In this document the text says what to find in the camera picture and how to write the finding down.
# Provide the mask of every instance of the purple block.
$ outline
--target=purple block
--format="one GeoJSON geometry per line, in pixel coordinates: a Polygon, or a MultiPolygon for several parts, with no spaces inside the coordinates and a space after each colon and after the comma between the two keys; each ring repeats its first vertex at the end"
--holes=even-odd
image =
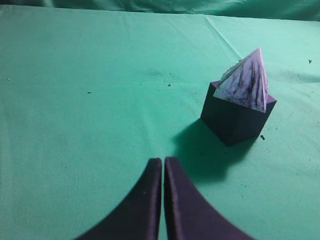
{"type": "Polygon", "coordinates": [[[260,112],[214,97],[218,84],[210,83],[200,118],[226,146],[258,137],[277,100],[268,95],[266,111],[260,112]]]}

